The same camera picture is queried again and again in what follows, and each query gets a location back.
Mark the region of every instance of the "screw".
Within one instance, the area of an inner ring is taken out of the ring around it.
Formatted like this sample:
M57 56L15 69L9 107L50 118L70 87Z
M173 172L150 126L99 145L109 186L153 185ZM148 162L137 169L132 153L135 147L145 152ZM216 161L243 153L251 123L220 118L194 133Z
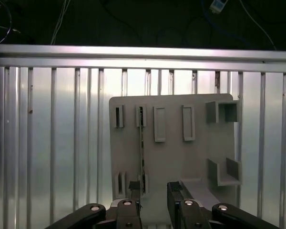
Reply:
M132 204L131 201L125 201L125 202L124 202L124 205L127 205L127 206L128 206L128 205L131 205L131 204Z
M222 211L227 211L228 208L225 205L219 205L218 208Z
M100 208L99 208L98 206L95 206L95 207L92 207L92 208L91 208L92 211L97 211L97 210L99 210L99 209L100 209Z
M195 227L196 227L196 228L201 228L201 227L202 227L202 224L201 224L201 223L195 223Z
M186 205L193 205L193 202L192 201L190 201L190 200L186 200L185 202L184 202Z

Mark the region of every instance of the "blue cable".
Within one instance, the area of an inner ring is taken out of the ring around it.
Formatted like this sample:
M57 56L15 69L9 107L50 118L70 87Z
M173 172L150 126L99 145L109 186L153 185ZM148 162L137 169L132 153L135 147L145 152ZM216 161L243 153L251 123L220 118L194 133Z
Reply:
M203 11L203 13L204 13L205 19L206 19L207 22L208 22L210 25L212 25L216 30L218 30L220 33L222 33L223 35L225 35L225 36L227 36L227 37L232 37L232 38L235 38L235 39L241 41L242 43L246 44L246 46L248 46L248 47L252 47L252 45L251 45L249 42L247 42L243 37L240 37L240 36L231 34L231 33L227 32L227 31L221 29L220 27L218 27L215 23L213 23L213 22L209 19L208 15L207 15L207 13L206 13L206 11L205 11L205 8L204 8L204 0L201 0L201 7L202 7L202 11Z

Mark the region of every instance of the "white cable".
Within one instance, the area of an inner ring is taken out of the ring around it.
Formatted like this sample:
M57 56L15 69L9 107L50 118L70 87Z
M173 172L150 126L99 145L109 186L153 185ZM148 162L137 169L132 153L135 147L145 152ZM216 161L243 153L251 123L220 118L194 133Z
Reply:
M57 33L58 33L59 29L61 28L63 17L65 15L65 13L67 12L67 9L69 7L70 2L71 2L71 0L69 0L68 3L67 3L67 0L65 0L63 3L62 9L61 9L61 14L58 18L58 21L57 21L57 24L56 24L56 27L55 27L55 30L54 30L54 33L52 36L51 45L55 44L55 42L56 42Z
M272 46L274 48L274 50L276 50L276 46L273 43L272 39L270 38L270 36L268 35L268 33L263 29L262 26L260 26L254 19L253 17L250 15L250 13L247 11L246 7L243 4L242 0L239 0L240 4L242 5L242 7L244 8L244 11L247 13L247 15L249 16L249 18L264 32L264 34L268 37L268 39L270 40L270 42L272 43Z
M55 29L54 29L54 33L53 33L53 35L52 35L51 45L52 45L52 44L54 43L54 41L55 41L55 37L56 37L56 34L57 34L57 29L58 29L59 24L60 24L60 22L61 22L61 18L62 18L62 16L63 16L63 13L64 13L64 11L65 11L66 4L67 4L67 0L64 0L63 5L62 5L62 8L61 8L61 13L60 13L60 15L59 15L59 17L58 17L58 20L57 20L57 23L56 23L56 26L55 26Z

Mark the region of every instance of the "aluminum rail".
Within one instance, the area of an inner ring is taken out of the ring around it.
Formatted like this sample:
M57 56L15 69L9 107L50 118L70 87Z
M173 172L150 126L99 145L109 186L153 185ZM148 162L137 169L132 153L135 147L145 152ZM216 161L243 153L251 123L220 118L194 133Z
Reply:
M0 45L0 57L149 58L286 62L286 52L137 47Z

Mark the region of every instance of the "silver bolt head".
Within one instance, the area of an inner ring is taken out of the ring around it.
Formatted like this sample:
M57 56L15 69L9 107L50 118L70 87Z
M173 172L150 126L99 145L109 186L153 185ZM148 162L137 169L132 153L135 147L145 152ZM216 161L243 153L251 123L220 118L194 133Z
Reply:
M131 205L131 204L132 204L132 203L131 203L130 201L125 201L125 202L124 202L124 205L127 205L127 206L128 206L128 205Z
M228 210L227 206L225 206L225 205L219 205L218 208L220 210L222 210L222 211L227 211Z
M190 200L186 200L185 202L184 202L186 205L193 205L193 202L192 201L190 201Z
M99 210L99 209L100 209L100 208L99 208L98 206L95 206L95 207L92 207L92 208L91 208L92 211L97 211L97 210Z

